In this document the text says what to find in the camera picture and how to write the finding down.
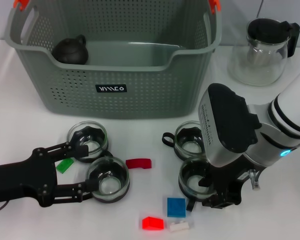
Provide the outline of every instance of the blue lego brick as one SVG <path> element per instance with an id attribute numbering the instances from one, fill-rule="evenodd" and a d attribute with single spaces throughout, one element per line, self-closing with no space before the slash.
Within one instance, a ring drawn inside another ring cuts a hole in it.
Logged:
<path id="1" fill-rule="evenodd" d="M 186 200 L 184 198 L 168 197 L 167 216 L 170 218 L 186 217 Z"/>

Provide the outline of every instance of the white table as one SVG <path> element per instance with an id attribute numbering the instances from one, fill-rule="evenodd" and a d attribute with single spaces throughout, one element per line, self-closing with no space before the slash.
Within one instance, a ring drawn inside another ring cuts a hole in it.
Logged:
<path id="1" fill-rule="evenodd" d="M 227 74 L 230 52 L 230 47 L 221 46 L 213 54 L 202 93 L 210 83 L 219 82 L 245 97 L 248 104 L 264 104 L 274 99 L 300 72 L 299 48 L 275 84 L 243 85 Z M 0 211 L 0 240 L 300 239 L 300 149 L 262 173 L 261 191 L 252 191 L 249 182 L 244 184 L 240 205 L 220 210 L 197 204 L 188 217 L 191 230 L 178 233 L 141 230 L 143 217 L 165 218 L 168 196 L 184 197 L 178 186 L 182 161 L 172 148 L 161 142 L 161 137 L 164 132 L 173 133 L 185 121 L 197 121 L 197 110 L 175 119 L 129 121 L 51 113 L 41 102 L 14 49 L 0 41 L 0 164 L 23 161 L 37 147 L 65 142 L 68 130 L 86 120 L 105 126 L 109 150 L 114 156 L 122 160 L 151 158 L 153 168 L 130 171 L 128 194 L 113 204 L 90 199 L 41 208 L 31 198 L 10 201 Z M 87 165 L 76 162 L 65 174 L 58 173 L 58 183 L 83 181 L 86 169 Z"/>

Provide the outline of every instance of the teapot lid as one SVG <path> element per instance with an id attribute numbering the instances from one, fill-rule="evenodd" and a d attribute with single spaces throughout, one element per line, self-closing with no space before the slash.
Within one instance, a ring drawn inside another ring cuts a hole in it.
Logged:
<path id="1" fill-rule="evenodd" d="M 291 25 L 287 21 L 279 22 L 269 18 L 251 21 L 247 28 L 248 36 L 266 44 L 282 44 L 291 37 Z"/>

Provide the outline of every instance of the green block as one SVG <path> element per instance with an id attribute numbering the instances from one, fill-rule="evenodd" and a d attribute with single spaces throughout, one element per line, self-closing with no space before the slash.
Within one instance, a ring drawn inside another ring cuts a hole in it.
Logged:
<path id="1" fill-rule="evenodd" d="M 68 168 L 70 168 L 70 166 L 74 163 L 75 161 L 73 161 L 71 158 L 67 158 L 62 160 L 62 162 L 60 162 L 60 164 L 56 167 L 56 169 L 58 170 L 58 172 L 64 174 L 65 171 L 68 170 Z"/>

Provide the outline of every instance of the red lego brick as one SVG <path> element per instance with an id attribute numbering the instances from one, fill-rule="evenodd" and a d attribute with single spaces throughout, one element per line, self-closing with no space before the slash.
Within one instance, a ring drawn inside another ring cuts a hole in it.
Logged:
<path id="1" fill-rule="evenodd" d="M 152 162 L 151 159 L 148 158 L 137 158 L 137 159 L 130 159 L 125 161 L 126 166 L 128 169 L 151 169 Z"/>
<path id="2" fill-rule="evenodd" d="M 148 216 L 142 220 L 142 229 L 150 231 L 158 231 L 165 229 L 163 219 Z"/>

